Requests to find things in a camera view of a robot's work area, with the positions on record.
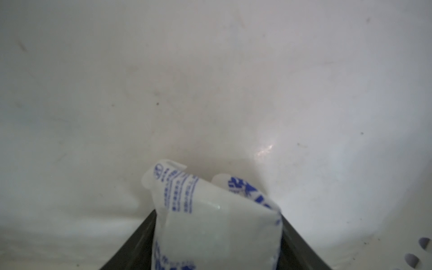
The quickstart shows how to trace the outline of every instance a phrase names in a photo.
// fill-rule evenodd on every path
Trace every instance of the curved white wall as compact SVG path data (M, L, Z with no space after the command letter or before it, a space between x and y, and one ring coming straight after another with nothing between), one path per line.
M159 158L261 183L345 266L432 158L432 4L0 4L0 252L100 264Z

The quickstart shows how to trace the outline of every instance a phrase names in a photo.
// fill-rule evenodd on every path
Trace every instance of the dirt spot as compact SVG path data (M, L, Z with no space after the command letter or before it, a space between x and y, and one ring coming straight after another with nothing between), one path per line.
M24 44L22 43L21 40L17 39L16 43L18 44L19 48L21 49L22 52L27 52L27 48L24 46Z

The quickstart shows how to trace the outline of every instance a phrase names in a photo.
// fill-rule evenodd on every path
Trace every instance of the black plastic holder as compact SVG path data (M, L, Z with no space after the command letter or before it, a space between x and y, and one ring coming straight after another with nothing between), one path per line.
M330 270L283 216L282 222L282 239L276 270ZM155 225L156 211L153 210L100 270L151 270Z

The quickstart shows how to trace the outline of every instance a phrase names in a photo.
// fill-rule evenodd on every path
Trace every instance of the oval hole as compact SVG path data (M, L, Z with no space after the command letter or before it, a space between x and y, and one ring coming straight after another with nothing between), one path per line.
M405 254L404 258L405 258L405 261L407 262L407 264L414 269L417 267L417 265L420 262L419 257L417 257L416 255L411 254L411 253Z
M422 247L422 249L427 250L430 241L431 241L430 238L422 237L419 239L419 245L420 245L420 247Z

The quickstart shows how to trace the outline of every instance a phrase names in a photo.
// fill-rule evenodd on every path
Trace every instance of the desiccant packet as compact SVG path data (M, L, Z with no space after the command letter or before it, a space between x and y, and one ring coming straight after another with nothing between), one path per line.
M153 270L274 270L282 236L280 209L247 181L211 182L163 159L142 184L157 213Z

